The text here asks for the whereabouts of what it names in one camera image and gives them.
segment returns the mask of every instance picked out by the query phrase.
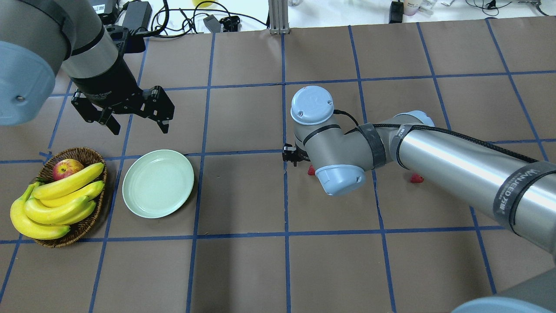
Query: wicker basket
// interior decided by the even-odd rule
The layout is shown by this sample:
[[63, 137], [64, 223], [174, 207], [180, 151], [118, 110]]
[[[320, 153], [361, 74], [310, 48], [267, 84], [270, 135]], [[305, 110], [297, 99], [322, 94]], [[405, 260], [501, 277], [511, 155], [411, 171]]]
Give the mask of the wicker basket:
[[[105, 168], [101, 175], [94, 179], [94, 182], [98, 180], [102, 180], [106, 184], [106, 178], [108, 170], [106, 169], [106, 162], [103, 157], [96, 151], [86, 147], [79, 147], [79, 148], [70, 148], [64, 150], [56, 155], [54, 155], [42, 168], [41, 172], [38, 174], [35, 180], [39, 180], [41, 182], [50, 183], [54, 180], [52, 179], [52, 169], [56, 163], [63, 159], [74, 159], [81, 162], [84, 166], [89, 166], [94, 163], [102, 162], [105, 165]], [[95, 198], [97, 202], [97, 207], [84, 220], [77, 222], [73, 225], [70, 225], [70, 231], [63, 237], [58, 239], [52, 240], [40, 240], [35, 239], [34, 241], [41, 246], [49, 247], [49, 248], [59, 248], [68, 246], [79, 239], [81, 239], [87, 232], [91, 230], [93, 225], [98, 220], [99, 216], [101, 215], [102, 204], [104, 201], [106, 186], [103, 188], [100, 195]]]

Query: light green plate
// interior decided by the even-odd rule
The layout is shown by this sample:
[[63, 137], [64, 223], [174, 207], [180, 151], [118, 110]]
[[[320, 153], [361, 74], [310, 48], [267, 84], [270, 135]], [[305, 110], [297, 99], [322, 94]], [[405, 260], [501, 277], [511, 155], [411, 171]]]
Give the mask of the light green plate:
[[187, 158], [173, 150], [149, 152], [123, 179], [123, 201], [135, 214], [159, 218], [179, 209], [191, 194], [195, 175]]

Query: banana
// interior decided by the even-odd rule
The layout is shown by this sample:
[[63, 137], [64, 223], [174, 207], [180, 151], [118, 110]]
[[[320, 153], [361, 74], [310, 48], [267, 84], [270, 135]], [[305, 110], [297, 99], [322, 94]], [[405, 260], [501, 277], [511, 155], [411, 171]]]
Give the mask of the banana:
[[72, 218], [65, 219], [64, 221], [61, 221], [60, 224], [71, 225], [71, 224], [75, 224], [77, 222], [80, 222], [83, 219], [85, 219], [86, 217], [88, 217], [89, 215], [91, 215], [91, 213], [93, 213], [93, 211], [95, 210], [96, 206], [97, 206], [97, 203], [95, 201], [89, 201], [87, 203], [87, 207], [83, 211], [77, 213]]
[[104, 164], [102, 163], [91, 164], [71, 176], [36, 187], [33, 190], [32, 196], [41, 200], [63, 197], [90, 183], [102, 173], [103, 169]]
[[89, 199], [82, 195], [69, 203], [56, 208], [43, 206], [38, 199], [32, 196], [25, 202], [23, 210], [33, 221], [41, 224], [60, 224], [61, 221], [72, 218], [87, 207]]
[[70, 194], [67, 194], [63, 197], [59, 197], [51, 200], [41, 199], [41, 202], [47, 207], [55, 208], [55, 207], [62, 206], [82, 195], [86, 195], [89, 198], [89, 200], [92, 200], [95, 199], [102, 192], [102, 188], [104, 188], [104, 182], [99, 180], [97, 182], [90, 183], [89, 185], [86, 185], [85, 187], [77, 191], [74, 191]]
[[39, 183], [29, 185], [25, 193], [13, 202], [12, 208], [9, 211], [9, 217], [12, 220], [13, 226], [23, 235], [34, 239], [50, 240], [65, 236], [70, 231], [69, 226], [41, 225], [25, 215], [23, 207], [36, 186], [39, 186]]

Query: red apple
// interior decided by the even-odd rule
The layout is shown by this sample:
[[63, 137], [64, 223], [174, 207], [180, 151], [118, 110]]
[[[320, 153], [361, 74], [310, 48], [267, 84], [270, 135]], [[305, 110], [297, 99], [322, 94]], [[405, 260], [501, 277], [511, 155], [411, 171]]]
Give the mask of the red apple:
[[81, 164], [81, 162], [79, 162], [78, 160], [61, 160], [60, 162], [56, 163], [56, 165], [54, 165], [54, 168], [52, 168], [52, 178], [54, 180], [60, 180], [62, 178], [75, 174], [84, 168], [85, 167], [83, 166], [83, 164]]

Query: white label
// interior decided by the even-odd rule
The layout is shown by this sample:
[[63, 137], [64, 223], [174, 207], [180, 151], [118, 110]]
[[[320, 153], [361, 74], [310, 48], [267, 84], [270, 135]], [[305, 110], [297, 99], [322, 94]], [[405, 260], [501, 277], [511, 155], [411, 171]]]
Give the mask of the white label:
[[105, 8], [104, 4], [99, 4], [97, 6], [93, 6], [93, 9], [95, 9], [95, 12], [97, 12], [97, 14], [104, 13], [104, 8]]

